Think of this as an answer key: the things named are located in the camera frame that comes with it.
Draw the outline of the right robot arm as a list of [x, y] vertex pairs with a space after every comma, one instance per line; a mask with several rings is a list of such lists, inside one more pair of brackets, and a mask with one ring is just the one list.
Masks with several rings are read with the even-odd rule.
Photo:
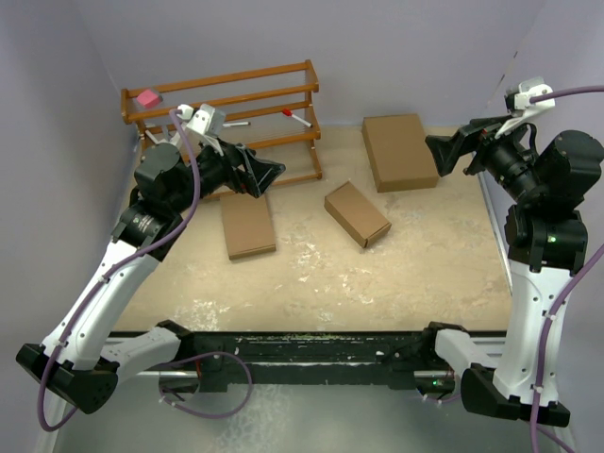
[[500, 117], [475, 119], [450, 137], [429, 135], [428, 149], [441, 176], [460, 157], [465, 173], [490, 174], [511, 197], [505, 224], [512, 311], [502, 355], [490, 359], [460, 327], [438, 326], [420, 345], [430, 369], [448, 364], [461, 379], [461, 401], [472, 413], [564, 428], [556, 365], [565, 303], [589, 268], [588, 231], [579, 213], [599, 181], [603, 148], [587, 133], [565, 130], [544, 151], [536, 126], [502, 132]]

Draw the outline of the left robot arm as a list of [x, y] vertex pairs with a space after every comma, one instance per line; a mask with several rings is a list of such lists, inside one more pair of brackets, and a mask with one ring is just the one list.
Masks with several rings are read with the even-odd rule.
[[169, 143], [148, 149], [134, 172], [136, 185], [129, 205], [84, 292], [41, 343], [24, 344], [16, 356], [40, 384], [38, 415], [44, 415], [46, 392], [90, 414], [109, 400], [119, 384], [141, 371], [164, 363], [174, 370], [190, 366], [193, 335], [172, 321], [114, 346], [106, 340], [201, 199], [222, 187], [259, 198], [285, 169], [241, 143], [202, 145], [191, 162], [185, 162]]

